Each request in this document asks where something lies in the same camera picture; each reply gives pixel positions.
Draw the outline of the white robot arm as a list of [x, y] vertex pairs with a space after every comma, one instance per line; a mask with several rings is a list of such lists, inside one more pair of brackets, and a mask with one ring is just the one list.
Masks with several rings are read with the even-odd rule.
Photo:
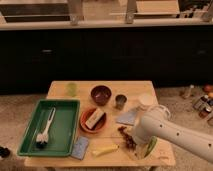
[[170, 118], [171, 113], [167, 107], [150, 107], [132, 128], [133, 140], [137, 145], [142, 145], [149, 143], [155, 136], [213, 163], [213, 136], [177, 125]]

